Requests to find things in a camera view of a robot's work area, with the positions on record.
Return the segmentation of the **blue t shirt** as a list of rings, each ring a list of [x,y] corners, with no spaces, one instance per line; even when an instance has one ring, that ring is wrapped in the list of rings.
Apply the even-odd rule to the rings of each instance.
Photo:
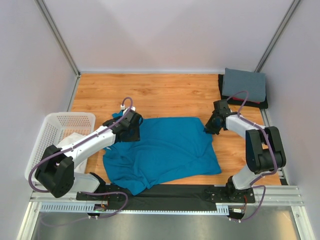
[[[221,174],[213,137],[199,118],[148,118],[139,131],[139,141],[106,147],[102,158],[111,183],[132,195],[177,179]]]

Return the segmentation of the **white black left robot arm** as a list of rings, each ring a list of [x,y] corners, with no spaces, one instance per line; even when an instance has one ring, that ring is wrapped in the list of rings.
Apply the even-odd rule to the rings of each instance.
[[[48,146],[41,161],[31,170],[43,189],[34,187],[39,193],[50,193],[61,198],[69,192],[87,193],[94,201],[105,196],[105,181],[95,173],[75,171],[81,163],[100,150],[120,142],[140,140],[140,125],[143,117],[132,109],[122,116],[107,120],[96,131],[63,147]]]

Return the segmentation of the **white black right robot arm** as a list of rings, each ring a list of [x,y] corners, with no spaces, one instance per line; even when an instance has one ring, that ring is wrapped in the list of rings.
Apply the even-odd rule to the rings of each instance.
[[[259,125],[233,112],[225,99],[215,101],[213,107],[205,133],[218,135],[221,130],[237,133],[245,140],[246,163],[228,178],[225,186],[209,187],[207,194],[214,203],[254,203],[255,183],[276,174],[287,163],[280,131],[275,126]]]

